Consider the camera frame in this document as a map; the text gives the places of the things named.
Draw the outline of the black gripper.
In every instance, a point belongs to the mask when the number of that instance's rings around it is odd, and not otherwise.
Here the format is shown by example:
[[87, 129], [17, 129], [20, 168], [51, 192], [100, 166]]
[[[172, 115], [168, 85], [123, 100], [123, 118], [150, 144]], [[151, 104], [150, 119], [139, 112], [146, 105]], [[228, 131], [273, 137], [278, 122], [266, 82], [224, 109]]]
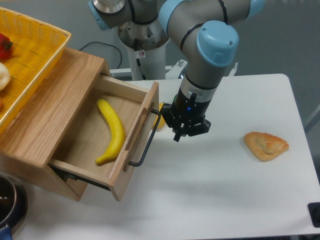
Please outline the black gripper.
[[[167, 126], [174, 132], [174, 141], [179, 142], [180, 138], [185, 137], [186, 134], [193, 137], [209, 132], [211, 122], [205, 117], [210, 103], [211, 100], [199, 102], [195, 93], [187, 97], [179, 91], [174, 104], [163, 104], [160, 113]], [[185, 133], [186, 124], [189, 124], [187, 133]]]

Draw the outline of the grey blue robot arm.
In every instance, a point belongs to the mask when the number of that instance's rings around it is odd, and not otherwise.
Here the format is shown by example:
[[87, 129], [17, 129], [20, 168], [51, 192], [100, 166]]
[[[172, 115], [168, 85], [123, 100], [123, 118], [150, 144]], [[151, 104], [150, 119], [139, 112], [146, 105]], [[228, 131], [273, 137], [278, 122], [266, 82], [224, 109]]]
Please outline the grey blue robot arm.
[[133, 80], [166, 75], [165, 47], [173, 42], [187, 58], [175, 100], [161, 115], [179, 141], [207, 133], [206, 110], [232, 63], [239, 35], [232, 24], [258, 14], [262, 0], [91, 0], [102, 30], [117, 28], [126, 47]]

